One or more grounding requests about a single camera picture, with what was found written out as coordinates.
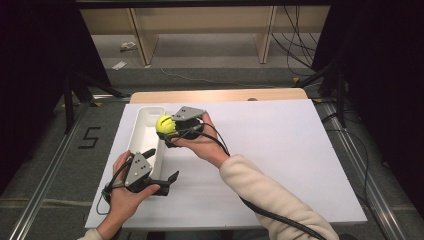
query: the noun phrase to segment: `white table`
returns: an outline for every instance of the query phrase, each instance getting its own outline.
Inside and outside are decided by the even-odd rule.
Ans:
[[[310,100],[128,104],[122,115],[99,189],[86,222],[97,227],[100,191],[112,165],[128,146],[140,107],[205,109],[231,154],[242,153],[332,224],[367,221]],[[259,227],[254,213],[219,177],[218,170],[191,151],[166,149],[162,179],[179,170],[167,197],[145,200],[124,228],[140,230],[240,229]],[[101,212],[108,206],[102,201]]]

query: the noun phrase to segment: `floor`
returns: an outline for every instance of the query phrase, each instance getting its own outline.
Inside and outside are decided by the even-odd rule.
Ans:
[[[284,39],[281,34],[275,35],[277,40],[299,60],[307,63],[308,57],[304,52]],[[315,48],[319,34],[302,34],[303,42],[309,48]],[[213,71],[217,74],[256,71],[261,74],[287,70],[283,86],[293,85],[296,78],[304,79],[313,71],[304,64],[291,57],[280,48],[272,39],[266,64],[260,64],[254,45],[253,35],[250,34],[199,34],[199,35],[163,35],[160,36],[155,56],[151,65],[143,66],[136,50],[120,52],[122,43],[134,42],[132,36],[93,36],[108,74],[113,84],[119,86],[125,74],[133,75],[131,70],[155,70],[154,79],[176,77],[183,80],[212,81]],[[112,67],[124,61],[126,65],[120,70]],[[213,81],[232,81],[232,78],[223,75],[222,79]],[[213,88],[219,83],[212,82]],[[305,88],[310,98],[317,96],[319,82]],[[0,198],[0,239],[8,239],[16,226],[23,225],[22,238],[27,239],[58,239],[63,236],[75,239],[84,233],[84,222],[92,203],[93,189],[97,189],[97,180],[104,169],[107,151],[99,149],[110,148],[114,139],[114,129],[119,124],[119,116],[125,106],[125,100],[101,101],[102,107],[79,106],[76,103],[77,124],[75,137],[63,137],[64,110],[62,102],[58,103],[56,117],[52,119],[49,129],[40,138],[34,148],[33,159],[24,163],[15,179],[9,185],[5,194]],[[338,233],[350,233],[357,239],[424,239],[424,221],[417,214],[413,205],[403,193],[401,187],[390,172],[390,169],[381,164],[380,154],[366,127],[362,125],[360,116],[354,111],[354,106],[345,104],[347,129],[341,131],[337,119],[326,118],[335,111],[333,104],[316,102],[316,109],[323,125],[328,129],[328,135],[340,158],[346,175],[355,191],[365,198],[363,209],[369,219],[365,224],[354,226],[335,226]],[[86,145],[83,140],[87,137],[86,129],[108,129],[98,132],[102,141],[98,147],[82,150],[79,147]],[[46,179],[44,173],[51,171],[52,179]],[[367,197],[363,194],[364,176],[367,175]],[[28,215],[28,204],[34,204],[32,210],[35,215]],[[121,239],[145,239],[147,233],[124,231]]]

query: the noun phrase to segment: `white fleece sleeve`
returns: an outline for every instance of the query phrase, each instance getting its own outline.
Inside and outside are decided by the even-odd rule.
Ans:
[[[78,240],[103,240],[103,238],[96,229],[89,229],[85,232],[84,237],[79,238]]]
[[[221,178],[240,197],[280,216],[299,222],[318,232],[328,240],[339,239],[331,225],[308,205],[265,176],[259,168],[242,155],[227,159],[219,169]],[[268,229],[272,240],[313,239],[297,228],[256,214],[259,222]]]

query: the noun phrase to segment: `white desk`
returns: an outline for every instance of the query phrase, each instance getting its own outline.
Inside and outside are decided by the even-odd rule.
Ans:
[[[230,153],[250,158],[330,223],[366,221],[310,100],[155,103],[126,106],[87,228],[97,227],[104,218],[96,213],[100,191],[112,177],[112,164],[128,146],[136,113],[146,106],[163,106],[170,114],[181,106],[207,110]],[[187,149],[166,149],[162,179],[177,170],[180,176],[169,196],[145,200],[124,228],[151,231],[260,226],[254,213],[222,182],[212,165]],[[107,209],[102,201],[100,211]]]

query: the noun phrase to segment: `person's right hand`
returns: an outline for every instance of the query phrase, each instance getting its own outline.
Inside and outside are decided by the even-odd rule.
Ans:
[[[216,131],[212,127],[210,127],[213,126],[215,128],[211,118],[209,117],[209,114],[203,114],[202,120],[204,123],[206,123],[203,125],[203,133],[218,139]],[[212,139],[209,139],[202,135],[200,135],[194,140],[188,140],[185,138],[173,138],[172,143],[179,147],[187,147],[191,149],[199,158],[210,162],[217,168],[219,168],[221,164],[229,158],[229,156],[224,152],[221,146],[219,146]]]

